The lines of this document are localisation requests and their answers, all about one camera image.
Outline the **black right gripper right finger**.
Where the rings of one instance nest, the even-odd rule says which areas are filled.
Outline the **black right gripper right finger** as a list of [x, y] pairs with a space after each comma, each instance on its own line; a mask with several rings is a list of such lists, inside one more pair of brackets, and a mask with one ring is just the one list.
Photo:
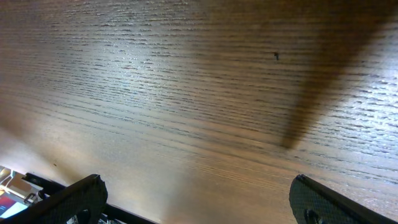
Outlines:
[[289, 203], [298, 224], [397, 224], [303, 174], [291, 183]]

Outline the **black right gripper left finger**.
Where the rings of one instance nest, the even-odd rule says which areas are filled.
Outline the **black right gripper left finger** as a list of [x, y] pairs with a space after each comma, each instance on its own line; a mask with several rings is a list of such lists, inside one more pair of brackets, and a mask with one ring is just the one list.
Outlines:
[[98, 223], [105, 210], [108, 192], [98, 174], [91, 174], [43, 201], [1, 221], [3, 224]]

